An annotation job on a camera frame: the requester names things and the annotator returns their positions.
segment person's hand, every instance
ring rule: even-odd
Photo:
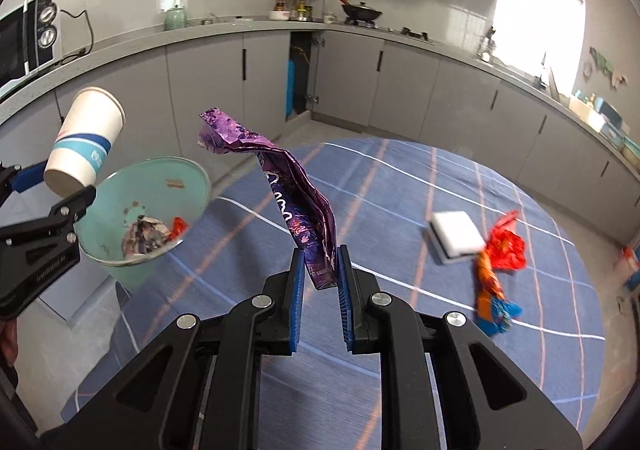
[[[18,357],[18,322],[15,318],[0,321],[0,353],[9,367],[13,367]]]

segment window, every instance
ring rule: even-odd
[[[558,91],[571,94],[584,38],[584,0],[497,0],[495,56],[533,77],[550,65]]]

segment microwave oven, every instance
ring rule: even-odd
[[[0,18],[0,97],[62,59],[59,0],[25,0]]]

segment white sponge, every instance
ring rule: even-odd
[[[448,258],[476,255],[485,241],[466,211],[439,211],[433,214],[431,227]]]

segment cabinet handle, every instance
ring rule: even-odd
[[[538,130],[538,135],[542,134],[542,129],[545,128],[545,123],[546,123],[546,114],[545,114],[545,118],[542,120],[542,125],[540,125],[540,130]]]
[[[491,108],[489,110],[493,110],[495,106],[495,100],[498,99],[498,89],[495,89],[494,100],[491,102]]]

